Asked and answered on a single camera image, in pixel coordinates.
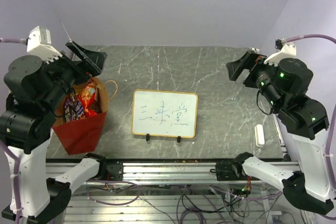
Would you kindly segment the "red chips bag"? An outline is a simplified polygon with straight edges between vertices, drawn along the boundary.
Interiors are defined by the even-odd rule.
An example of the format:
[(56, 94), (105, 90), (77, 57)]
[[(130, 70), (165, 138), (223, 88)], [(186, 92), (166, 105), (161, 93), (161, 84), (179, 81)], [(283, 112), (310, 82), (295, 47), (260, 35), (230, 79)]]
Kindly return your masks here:
[(84, 109), (84, 115), (89, 118), (100, 113), (98, 105), (98, 89), (94, 80), (89, 80), (79, 94), (79, 100)]

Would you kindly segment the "purple candy packet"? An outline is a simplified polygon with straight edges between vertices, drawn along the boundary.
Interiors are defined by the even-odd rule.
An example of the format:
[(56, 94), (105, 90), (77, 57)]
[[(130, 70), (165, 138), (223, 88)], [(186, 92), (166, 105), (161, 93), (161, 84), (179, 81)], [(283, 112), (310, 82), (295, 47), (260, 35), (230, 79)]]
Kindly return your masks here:
[(71, 98), (66, 98), (64, 102), (64, 109), (65, 109), (64, 118), (66, 123), (84, 119), (86, 117), (85, 110), (79, 99), (72, 100)]

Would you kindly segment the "red paper bag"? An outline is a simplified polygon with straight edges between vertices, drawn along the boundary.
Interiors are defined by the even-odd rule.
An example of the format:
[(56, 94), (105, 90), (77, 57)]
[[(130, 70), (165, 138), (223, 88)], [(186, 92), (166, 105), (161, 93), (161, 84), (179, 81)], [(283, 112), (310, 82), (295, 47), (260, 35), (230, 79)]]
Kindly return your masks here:
[(105, 89), (105, 84), (97, 77), (93, 77), (90, 80), (94, 80), (97, 83), (100, 113), (89, 118), (85, 117), (84, 119), (65, 122), (64, 102), (66, 98), (78, 99), (80, 92), (88, 81), (72, 86), (70, 94), (63, 97), (61, 104), (55, 111), (57, 118), (52, 128), (69, 155), (94, 152), (105, 124), (110, 100), (108, 92)]

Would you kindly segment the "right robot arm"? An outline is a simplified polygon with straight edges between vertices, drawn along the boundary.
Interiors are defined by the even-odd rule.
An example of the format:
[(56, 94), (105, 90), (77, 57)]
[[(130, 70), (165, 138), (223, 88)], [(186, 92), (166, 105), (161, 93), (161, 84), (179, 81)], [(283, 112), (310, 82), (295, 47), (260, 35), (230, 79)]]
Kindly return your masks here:
[(291, 134), (301, 160), (300, 170), (291, 171), (245, 152), (233, 159), (232, 175), (239, 180), (246, 176), (260, 179), (280, 190), (294, 207), (328, 214), (335, 200), (334, 175), (327, 152), (332, 128), (323, 104), (306, 94), (313, 72), (297, 58), (277, 58), (271, 62), (269, 57), (252, 51), (226, 67), (231, 81), (244, 70), (249, 71), (244, 86), (255, 88), (268, 101), (270, 113)]

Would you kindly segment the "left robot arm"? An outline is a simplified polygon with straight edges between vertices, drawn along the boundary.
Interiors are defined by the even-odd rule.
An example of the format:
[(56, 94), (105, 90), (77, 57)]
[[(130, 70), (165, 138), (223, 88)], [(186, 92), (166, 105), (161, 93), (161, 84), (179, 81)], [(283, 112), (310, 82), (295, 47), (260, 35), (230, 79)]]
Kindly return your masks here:
[(55, 178), (46, 176), (46, 153), (56, 109), (65, 95), (100, 75), (105, 52), (90, 51), (73, 41), (69, 59), (51, 45), (29, 41), (27, 54), (9, 66), (4, 82), (10, 93), (1, 116), (1, 149), (11, 173), (12, 202), (3, 218), (19, 223), (49, 223), (67, 208), (72, 193), (84, 182), (107, 175), (105, 157), (87, 154), (79, 164)]

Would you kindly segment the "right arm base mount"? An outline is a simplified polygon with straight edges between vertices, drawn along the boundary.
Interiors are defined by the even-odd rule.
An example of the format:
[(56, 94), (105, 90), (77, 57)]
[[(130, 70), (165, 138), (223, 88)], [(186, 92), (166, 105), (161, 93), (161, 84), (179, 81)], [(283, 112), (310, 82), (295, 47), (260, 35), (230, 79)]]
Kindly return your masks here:
[(211, 168), (209, 171), (212, 174), (216, 175), (217, 181), (234, 181), (247, 179), (241, 167), (239, 165), (233, 164), (232, 162), (218, 162), (216, 163), (215, 167)]

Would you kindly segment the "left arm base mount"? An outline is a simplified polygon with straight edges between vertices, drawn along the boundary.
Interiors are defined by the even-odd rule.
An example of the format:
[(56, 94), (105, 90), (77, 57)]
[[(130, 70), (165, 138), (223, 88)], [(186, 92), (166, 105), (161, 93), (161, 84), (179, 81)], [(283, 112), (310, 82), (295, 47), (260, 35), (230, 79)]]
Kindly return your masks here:
[(105, 181), (122, 181), (124, 166), (120, 162), (105, 162), (99, 167), (98, 179)]

